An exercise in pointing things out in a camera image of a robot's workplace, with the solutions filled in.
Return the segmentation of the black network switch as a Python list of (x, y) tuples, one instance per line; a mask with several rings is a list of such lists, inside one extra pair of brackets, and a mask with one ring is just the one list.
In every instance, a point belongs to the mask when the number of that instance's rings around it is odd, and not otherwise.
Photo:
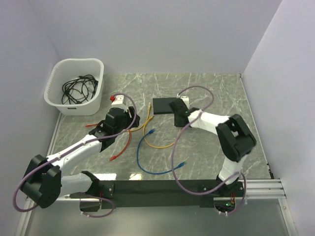
[(173, 102), (175, 97), (153, 98), (153, 113), (154, 115), (172, 114), (169, 103)]

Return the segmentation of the yellow ethernet cable long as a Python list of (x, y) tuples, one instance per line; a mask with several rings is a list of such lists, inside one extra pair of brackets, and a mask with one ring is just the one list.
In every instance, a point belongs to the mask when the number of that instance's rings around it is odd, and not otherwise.
[[(145, 121), (144, 125), (143, 125), (143, 128), (142, 128), (142, 134), (143, 134), (143, 137), (147, 134), (145, 131), (146, 131), (146, 126), (147, 124), (154, 118), (154, 116), (150, 116), (147, 118), (147, 120)], [(165, 149), (165, 148), (170, 148), (171, 146), (174, 145), (174, 142), (168, 144), (168, 145), (163, 145), (163, 146), (157, 146), (157, 145), (152, 145), (149, 141), (147, 141), (146, 138), (144, 138), (144, 141), (145, 143), (151, 147), (151, 148), (155, 148), (155, 149)]]

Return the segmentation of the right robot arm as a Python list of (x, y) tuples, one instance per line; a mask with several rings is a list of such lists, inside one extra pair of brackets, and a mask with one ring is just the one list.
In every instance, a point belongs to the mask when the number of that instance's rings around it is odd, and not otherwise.
[[(232, 116), (219, 116), (203, 111), (198, 108), (189, 109), (185, 102), (176, 98), (169, 107), (174, 114), (174, 124), (180, 127), (181, 131), (177, 135), (171, 153), (171, 171), (178, 186), (185, 192), (202, 196), (217, 191), (222, 196), (228, 196), (234, 190), (234, 185), (242, 173), (242, 166), (246, 157), (256, 146), (256, 138), (250, 131), (244, 119), (234, 114)], [(221, 149), (225, 155), (222, 169), (220, 170), (216, 187), (205, 192), (192, 192), (186, 189), (178, 180), (174, 170), (175, 146), (188, 128), (199, 128), (217, 135)]]

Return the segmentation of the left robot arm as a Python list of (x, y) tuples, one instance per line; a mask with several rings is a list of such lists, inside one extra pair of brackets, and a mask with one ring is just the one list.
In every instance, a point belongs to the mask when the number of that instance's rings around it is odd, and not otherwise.
[(99, 179), (88, 171), (75, 176), (65, 173), (84, 159), (110, 147), (117, 136), (138, 127), (140, 117), (133, 106), (127, 109), (111, 108), (97, 126), (82, 140), (47, 157), (37, 155), (30, 161), (18, 189), (37, 206), (47, 208), (60, 196), (82, 193), (98, 197)]

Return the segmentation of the white plastic basket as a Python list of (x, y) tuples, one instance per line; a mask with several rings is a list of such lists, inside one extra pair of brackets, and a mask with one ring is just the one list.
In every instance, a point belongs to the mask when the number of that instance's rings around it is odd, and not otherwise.
[(100, 108), (103, 62), (98, 59), (64, 59), (53, 68), (44, 100), (66, 116), (90, 116)]

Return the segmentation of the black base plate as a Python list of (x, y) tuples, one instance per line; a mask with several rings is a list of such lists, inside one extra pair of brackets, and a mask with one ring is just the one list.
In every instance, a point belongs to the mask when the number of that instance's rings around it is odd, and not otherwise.
[(101, 180), (91, 193), (72, 193), (71, 199), (80, 200), (80, 210), (97, 212), (113, 207), (185, 207), (214, 208), (215, 198), (242, 197), (246, 186), (236, 180), (231, 185), (218, 186), (214, 179), (182, 180), (181, 184), (193, 195), (182, 190), (174, 180)]

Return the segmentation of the aluminium rail frame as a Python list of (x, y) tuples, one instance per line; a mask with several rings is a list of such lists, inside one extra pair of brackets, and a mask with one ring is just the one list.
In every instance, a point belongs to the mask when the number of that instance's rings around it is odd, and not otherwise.
[[(130, 97), (122, 92), (116, 93), (114, 95), (124, 95), (126, 101), (130, 99)], [(245, 175), (240, 175), (238, 180), (242, 181), (246, 186), (244, 191), (244, 195), (242, 197), (233, 197), (230, 199), (227, 198), (215, 198), (215, 206), (214, 209), (221, 215), (231, 215), (235, 211), (237, 211), (242, 205), (245, 205), (249, 199), (259, 199), (259, 200), (268, 200), (268, 199), (279, 199), (283, 201), (286, 198), (283, 185), (278, 179), (246, 179)], [(56, 200), (76, 200), (71, 199), (70, 194), (63, 195), (58, 197)], [(83, 212), (81, 213), (87, 217), (94, 218), (95, 212)]]

